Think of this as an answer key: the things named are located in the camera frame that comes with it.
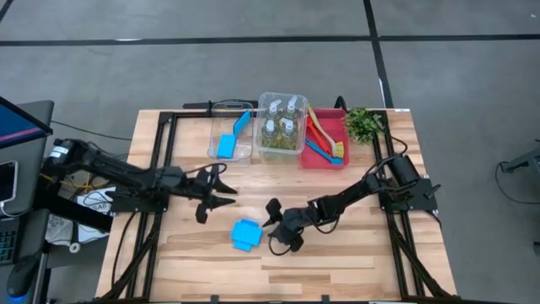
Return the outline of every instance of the floor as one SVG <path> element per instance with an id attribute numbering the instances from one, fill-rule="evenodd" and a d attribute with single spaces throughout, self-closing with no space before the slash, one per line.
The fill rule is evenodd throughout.
<path id="1" fill-rule="evenodd" d="M 96 132 L 129 137 L 139 109 L 265 91 L 299 93 L 316 106 L 342 95 L 349 107 L 412 109 L 430 177 L 443 185 L 437 200 L 459 294 L 540 297 L 532 250 L 540 206 L 512 203 L 494 182 L 499 161 L 538 146 L 540 2 L 0 0 L 0 7 L 0 94 L 15 103 L 54 100 L 54 119 Z M 253 43 L 255 36 L 274 38 Z M 54 127 L 55 137 L 128 149 Z M 516 198 L 540 199 L 526 170 L 501 183 Z M 77 265 L 53 271 L 50 296 L 89 300 L 104 251 L 104 241 L 77 256 L 55 248 L 55 265 Z"/>

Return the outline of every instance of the wooden table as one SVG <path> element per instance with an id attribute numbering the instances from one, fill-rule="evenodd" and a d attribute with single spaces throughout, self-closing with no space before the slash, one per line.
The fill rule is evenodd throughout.
<path id="1" fill-rule="evenodd" d="M 147 167 L 154 143 L 159 111 L 140 111 L 128 162 Z M 410 111 L 388 111 L 393 136 L 408 144 L 408 155 L 419 173 L 424 161 Z M 206 165 L 211 120 L 186 118 L 178 121 L 172 165 L 190 170 Z M 165 151 L 166 134 L 163 147 Z M 386 151 L 384 140 L 382 150 Z M 267 237 L 251 252 L 234 249 L 230 231 L 242 217 L 263 223 L 265 205 L 278 198 L 283 207 L 305 207 L 306 201 L 339 193 L 357 182 L 375 162 L 372 146 L 350 143 L 350 164 L 342 171 L 303 170 L 294 165 L 264 165 L 253 155 L 250 166 L 230 166 L 222 180 L 239 191 L 236 203 L 214 210 L 206 225 L 195 221 L 196 201 L 172 198 L 159 235 L 159 249 L 151 301 L 319 301 L 328 294 L 333 300 L 398 300 L 396 271 L 386 217 L 376 196 L 349 207 L 331 235 L 306 229 L 299 252 L 275 257 L 268 251 Z M 395 143 L 396 151 L 401 150 Z M 409 212 L 418 257 L 450 293 L 455 293 L 438 224 L 425 212 Z M 116 249 L 128 214 L 114 219 L 96 296 L 111 288 Z M 138 217 L 127 230 L 121 248 L 117 278 L 132 258 Z M 273 242 L 276 251 L 282 249 Z M 409 293 L 414 293 L 410 266 Z M 145 264 L 139 268 L 135 295 L 141 295 Z"/>

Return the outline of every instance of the red tray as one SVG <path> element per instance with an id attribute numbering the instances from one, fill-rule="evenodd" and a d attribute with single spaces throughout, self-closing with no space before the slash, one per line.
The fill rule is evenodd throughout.
<path id="1" fill-rule="evenodd" d="M 300 164 L 305 169 L 333 169 L 340 170 L 348 165 L 348 136 L 345 131 L 345 111 L 342 109 L 313 109 L 317 120 L 321 124 L 322 129 L 336 142 L 342 142 L 345 150 L 345 156 L 343 157 L 343 165 L 335 166 L 322 157 L 322 155 L 316 153 L 310 146 L 306 145 L 304 151 L 300 154 Z M 310 141 L 317 144 L 315 136 L 309 128 L 305 131 L 305 137 Z"/>

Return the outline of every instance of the clear plastic container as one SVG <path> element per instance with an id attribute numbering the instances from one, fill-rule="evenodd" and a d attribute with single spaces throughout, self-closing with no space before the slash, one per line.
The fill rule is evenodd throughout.
<path id="1" fill-rule="evenodd" d="M 236 146 L 233 157 L 230 159 L 219 158 L 218 152 L 219 140 L 221 134 L 232 134 L 233 126 L 240 116 L 249 111 L 251 119 L 244 129 L 236 136 Z M 208 157 L 213 160 L 247 164 L 251 163 L 251 154 L 253 151 L 253 105 L 242 101 L 223 101 L 217 102 L 212 106 L 212 131 L 210 134 L 210 146 L 208 148 Z"/>
<path id="2" fill-rule="evenodd" d="M 259 111 L 256 114 L 254 126 L 253 145 L 264 163 L 289 163 L 298 160 L 298 155 L 302 153 L 305 145 L 305 121 L 307 118 L 307 99 L 302 95 L 291 95 L 283 93 L 263 93 L 259 98 Z M 295 149 L 275 149 L 268 148 L 262 145 L 262 128 L 265 127 L 269 117 L 273 117 L 273 110 L 278 108 L 278 130 L 282 132 L 281 117 L 291 117 L 291 112 L 294 105 L 294 127 L 297 128 L 298 136 Z"/>

